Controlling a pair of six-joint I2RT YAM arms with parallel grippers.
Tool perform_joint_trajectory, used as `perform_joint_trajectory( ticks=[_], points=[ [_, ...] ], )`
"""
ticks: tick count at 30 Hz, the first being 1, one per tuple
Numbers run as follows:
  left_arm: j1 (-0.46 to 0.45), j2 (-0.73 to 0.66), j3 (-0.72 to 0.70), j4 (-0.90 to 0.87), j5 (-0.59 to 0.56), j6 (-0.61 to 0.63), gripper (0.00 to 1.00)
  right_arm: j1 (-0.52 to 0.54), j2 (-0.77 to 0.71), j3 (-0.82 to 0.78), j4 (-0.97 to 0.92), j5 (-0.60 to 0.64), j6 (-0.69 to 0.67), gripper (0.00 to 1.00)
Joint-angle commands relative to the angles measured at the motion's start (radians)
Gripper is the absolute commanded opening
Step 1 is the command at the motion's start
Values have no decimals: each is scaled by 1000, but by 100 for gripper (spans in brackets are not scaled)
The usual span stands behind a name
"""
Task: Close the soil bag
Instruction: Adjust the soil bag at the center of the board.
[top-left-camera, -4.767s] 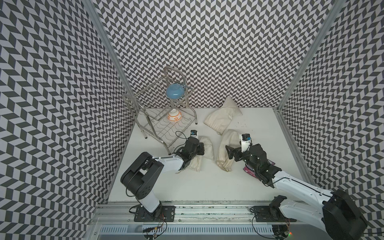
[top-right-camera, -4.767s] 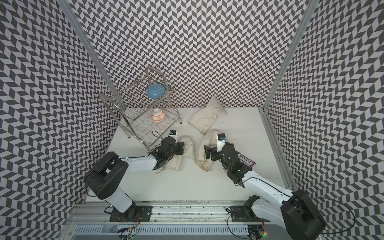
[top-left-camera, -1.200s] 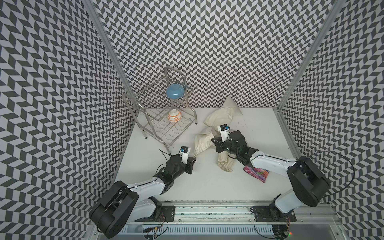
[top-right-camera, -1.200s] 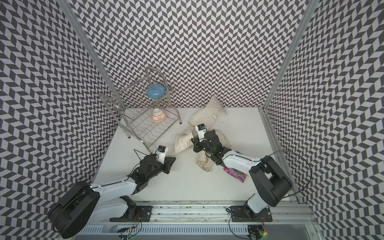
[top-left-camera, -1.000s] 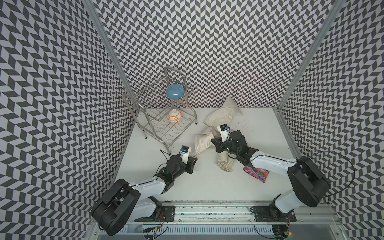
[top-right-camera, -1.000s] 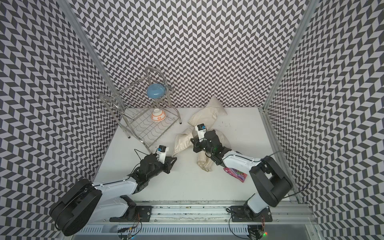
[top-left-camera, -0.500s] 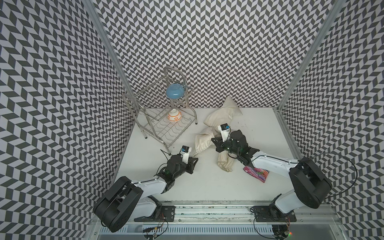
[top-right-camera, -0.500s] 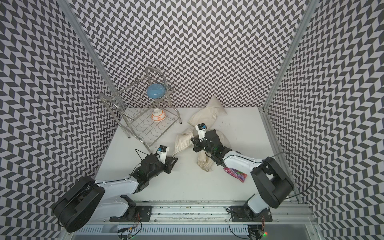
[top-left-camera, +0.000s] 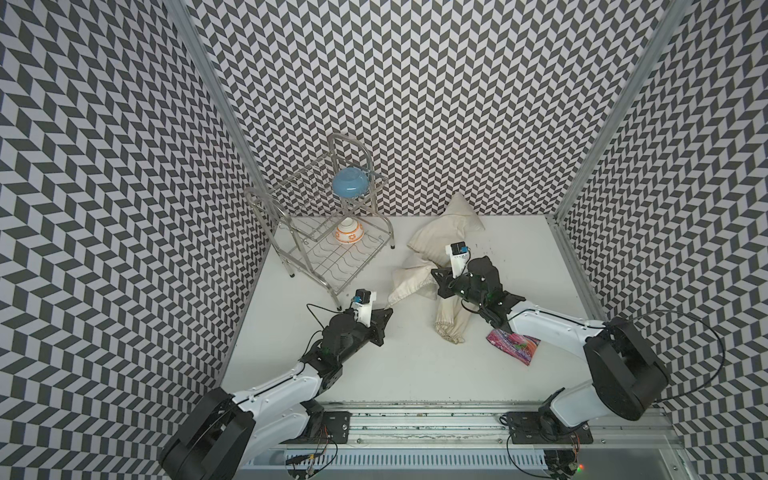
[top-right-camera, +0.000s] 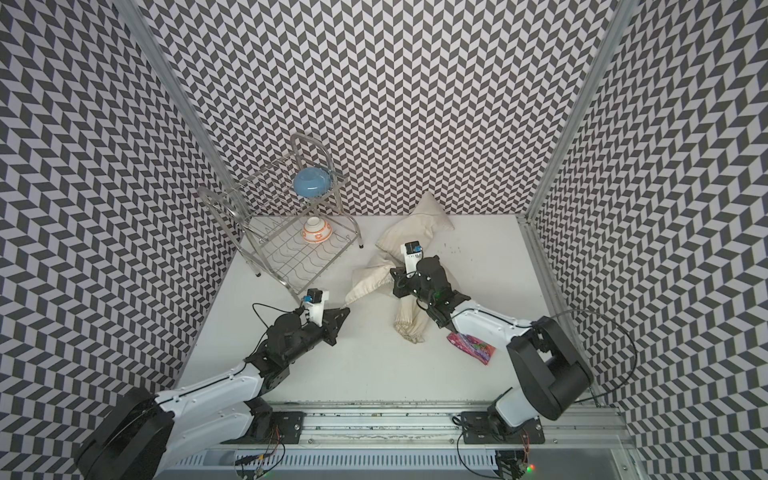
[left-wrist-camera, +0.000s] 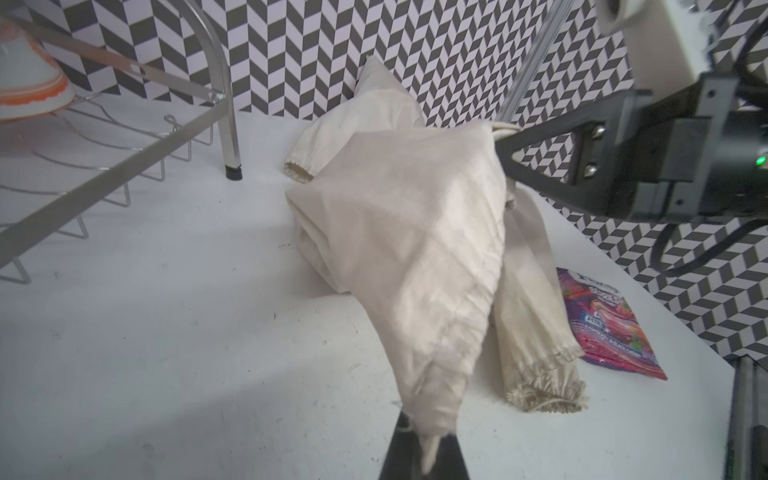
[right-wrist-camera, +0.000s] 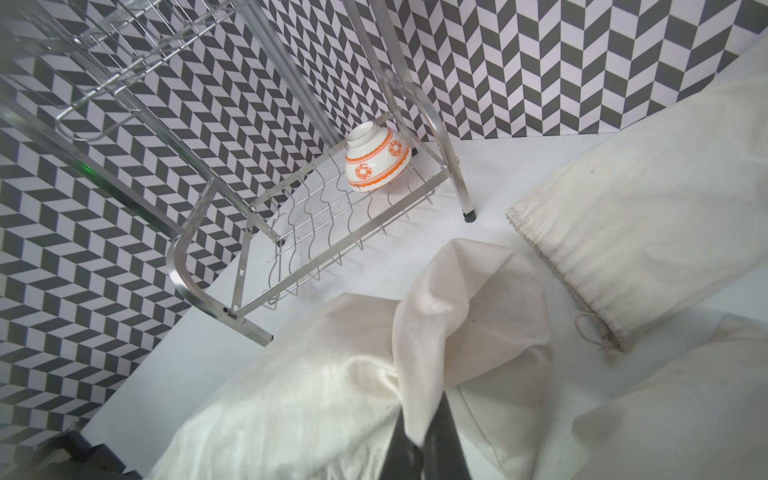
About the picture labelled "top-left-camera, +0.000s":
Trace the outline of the cream drawstring soil bag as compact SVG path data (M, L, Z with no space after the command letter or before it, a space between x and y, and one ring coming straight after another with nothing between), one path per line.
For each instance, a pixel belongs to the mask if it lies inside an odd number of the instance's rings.
M431 261L417 258L415 262L392 273L393 288L387 297L387 306L397 303L414 295L433 300L437 305L434 329L444 340L453 344L465 342L465 332L471 313L461 305L458 296L442 298L438 295L438 284L432 276L432 271L438 266Z

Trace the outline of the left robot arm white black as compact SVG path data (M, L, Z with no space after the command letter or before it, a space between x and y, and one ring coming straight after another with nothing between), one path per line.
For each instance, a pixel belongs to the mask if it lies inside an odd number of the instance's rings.
M314 438L322 413L315 398L333 386L344 363L367 344L381 346L394 310L373 309L370 321L351 307L310 337L295 366L259 385L207 392L158 456L172 479L232 479L248 461L285 441Z

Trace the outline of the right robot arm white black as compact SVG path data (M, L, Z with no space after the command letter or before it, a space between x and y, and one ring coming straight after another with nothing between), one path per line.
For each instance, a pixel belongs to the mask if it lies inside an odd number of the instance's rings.
M630 321L583 320L544 310L506 291L489 257L459 263L458 269L431 271L440 297L467 302L491 327L548 343L587 364L589 380L556 390L539 407L539 428L546 435L563 435L611 413L636 421L668 386L667 368Z

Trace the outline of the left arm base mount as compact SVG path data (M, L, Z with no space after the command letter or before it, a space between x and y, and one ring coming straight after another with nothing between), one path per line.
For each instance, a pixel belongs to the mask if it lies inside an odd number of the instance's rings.
M309 444L311 442L333 441L346 444L349 439L352 415L349 411L326 410L316 400L300 403L309 419L302 433L284 441L284 444Z

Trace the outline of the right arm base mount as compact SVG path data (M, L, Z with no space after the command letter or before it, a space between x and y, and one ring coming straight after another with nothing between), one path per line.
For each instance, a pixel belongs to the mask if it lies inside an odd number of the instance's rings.
M594 442L587 422L569 427L553 413L552 401L563 391L564 388L555 391L535 411L508 411L499 417L513 444L580 446Z

